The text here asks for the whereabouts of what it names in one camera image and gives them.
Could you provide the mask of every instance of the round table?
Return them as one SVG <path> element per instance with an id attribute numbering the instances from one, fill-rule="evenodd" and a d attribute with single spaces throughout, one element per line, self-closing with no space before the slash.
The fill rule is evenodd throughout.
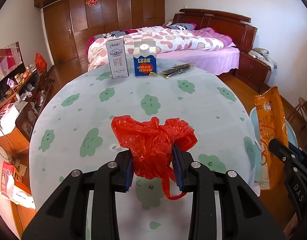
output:
<path id="1" fill-rule="evenodd" d="M 158 59 L 157 71 L 178 64 Z M 144 100 L 153 103 L 144 107 Z M 168 118 L 185 120 L 198 139 L 189 150 L 194 160 L 218 172 L 235 170 L 252 189 L 258 188 L 255 163 L 261 156 L 253 125 L 239 99 L 216 76 L 193 67 L 168 79 L 160 75 L 135 77 L 133 68 L 129 68 L 129 77 L 112 79 L 109 65 L 104 65 L 66 84 L 36 122 L 29 162 L 37 209 L 72 170 L 97 170 L 125 150 L 111 129 L 113 117 L 121 115 L 140 122 L 156 116 L 160 124 Z M 178 193 L 172 182 L 171 194 Z M 87 209 L 87 240 L 92 196 Z M 219 211 L 219 200 L 216 203 Z M 120 239 L 188 239 L 191 204 L 192 194 L 168 200 L 161 179 L 134 176 L 129 192 L 116 194 Z M 218 239 L 220 219 L 217 215 Z"/>

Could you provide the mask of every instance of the metal screw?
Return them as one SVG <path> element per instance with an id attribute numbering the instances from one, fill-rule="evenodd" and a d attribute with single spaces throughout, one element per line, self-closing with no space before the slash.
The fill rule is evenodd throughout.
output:
<path id="1" fill-rule="evenodd" d="M 201 164 L 199 162 L 192 162 L 191 166 L 195 169 L 200 168 Z"/>
<path id="2" fill-rule="evenodd" d="M 228 176 L 234 178 L 237 176 L 237 173 L 235 171 L 228 171 Z"/>
<path id="3" fill-rule="evenodd" d="M 73 177 L 78 177 L 80 175 L 80 171 L 79 170 L 74 170 L 71 172 L 71 176 Z"/>
<path id="4" fill-rule="evenodd" d="M 111 169 L 115 168 L 115 167 L 117 167 L 117 163 L 116 162 L 109 162 L 108 167 L 111 168 Z"/>

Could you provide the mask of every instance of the comforter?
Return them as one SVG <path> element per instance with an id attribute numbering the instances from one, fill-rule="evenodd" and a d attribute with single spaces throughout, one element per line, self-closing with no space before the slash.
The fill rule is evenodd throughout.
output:
<path id="1" fill-rule="evenodd" d="M 231 43 L 228 39 L 223 38 L 224 35 L 214 38 L 212 34 L 199 34 L 201 36 L 192 31 L 172 30 L 156 26 L 144 27 L 138 29 L 137 33 L 131 33 L 122 37 L 125 41 L 127 60 L 133 57 L 135 41 L 156 41 L 157 53 L 186 49 L 217 50 L 229 46 Z M 100 38 L 91 44 L 88 51 L 88 61 L 90 62 L 88 71 L 109 63 L 105 44 L 108 40 L 112 39 L 114 38 Z"/>

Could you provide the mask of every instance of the wooden wardrobe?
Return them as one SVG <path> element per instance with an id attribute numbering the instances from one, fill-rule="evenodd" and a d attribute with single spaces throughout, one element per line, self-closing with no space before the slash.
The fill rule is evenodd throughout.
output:
<path id="1" fill-rule="evenodd" d="M 43 8 L 58 0 L 34 0 Z M 97 34 L 110 31 L 162 25 L 165 21 L 165 0 L 97 0 L 89 6 L 88 0 L 69 0 L 71 25 L 80 60 L 88 40 Z"/>

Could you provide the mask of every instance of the pink bed sheet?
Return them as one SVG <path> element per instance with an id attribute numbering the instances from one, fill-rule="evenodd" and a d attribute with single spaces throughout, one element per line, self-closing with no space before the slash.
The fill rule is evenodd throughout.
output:
<path id="1" fill-rule="evenodd" d="M 180 62 L 193 62 L 198 68 L 214 75 L 227 73 L 233 68 L 238 68 L 239 50 L 226 47 L 215 51 L 201 49 L 178 50 L 157 54 L 157 58 L 174 59 Z"/>

